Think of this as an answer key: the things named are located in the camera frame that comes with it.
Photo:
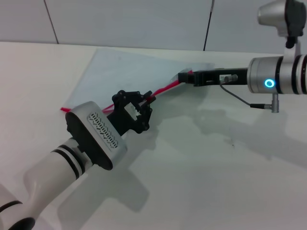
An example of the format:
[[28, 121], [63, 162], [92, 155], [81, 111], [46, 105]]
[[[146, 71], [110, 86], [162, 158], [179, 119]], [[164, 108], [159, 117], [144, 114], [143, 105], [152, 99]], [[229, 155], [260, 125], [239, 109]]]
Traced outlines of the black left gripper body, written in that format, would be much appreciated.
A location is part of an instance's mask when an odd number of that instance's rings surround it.
[[133, 130], [140, 134], [144, 131], [144, 126], [142, 124], [141, 118], [133, 119], [132, 115], [128, 113], [125, 106], [131, 103], [137, 111], [140, 110], [140, 105], [142, 101], [130, 101], [125, 96], [125, 91], [121, 90], [117, 94], [112, 96], [112, 101], [114, 104], [113, 112], [111, 112], [107, 118], [119, 133], [120, 136], [124, 135], [128, 130]]

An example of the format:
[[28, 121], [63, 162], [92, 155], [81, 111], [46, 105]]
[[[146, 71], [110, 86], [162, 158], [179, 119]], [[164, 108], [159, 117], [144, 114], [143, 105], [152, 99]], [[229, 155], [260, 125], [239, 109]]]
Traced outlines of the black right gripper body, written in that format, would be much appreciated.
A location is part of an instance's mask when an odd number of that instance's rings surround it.
[[194, 72], [193, 86], [247, 85], [247, 68], [212, 69]]

